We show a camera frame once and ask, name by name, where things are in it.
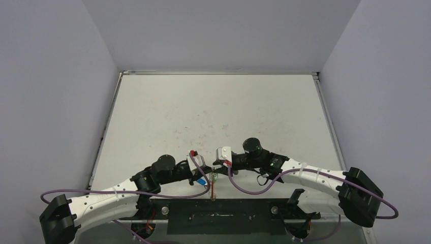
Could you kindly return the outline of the large keyring with red sleeve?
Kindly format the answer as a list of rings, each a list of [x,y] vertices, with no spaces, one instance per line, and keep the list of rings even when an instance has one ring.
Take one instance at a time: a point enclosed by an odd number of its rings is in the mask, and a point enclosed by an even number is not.
[[[209,194],[209,198],[211,201],[215,201],[217,199],[217,195],[216,195],[216,181],[217,178],[213,177],[213,174],[216,173],[216,168],[212,167],[211,171],[208,174],[208,179],[209,179],[209,183],[208,183],[208,194]]]

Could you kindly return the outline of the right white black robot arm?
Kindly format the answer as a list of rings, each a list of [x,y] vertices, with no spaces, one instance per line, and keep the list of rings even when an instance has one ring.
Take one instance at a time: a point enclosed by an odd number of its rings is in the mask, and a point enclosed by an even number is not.
[[[325,213],[345,216],[351,222],[366,228],[378,219],[383,192],[360,169],[330,170],[296,161],[288,156],[270,152],[261,146],[259,139],[248,138],[242,154],[230,147],[220,147],[213,165],[223,174],[240,170],[257,171],[271,182],[299,185],[287,204],[290,216]]]

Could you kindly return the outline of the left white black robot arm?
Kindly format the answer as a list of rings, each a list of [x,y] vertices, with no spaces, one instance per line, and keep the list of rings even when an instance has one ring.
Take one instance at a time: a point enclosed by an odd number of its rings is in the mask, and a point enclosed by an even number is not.
[[[156,162],[123,182],[101,191],[73,189],[82,196],[68,198],[67,189],[43,193],[47,207],[41,213],[45,243],[71,243],[76,234],[95,226],[134,215],[145,219],[151,214],[150,197],[161,197],[161,186],[182,180],[193,184],[211,171],[204,158],[191,151],[177,163],[171,155]]]

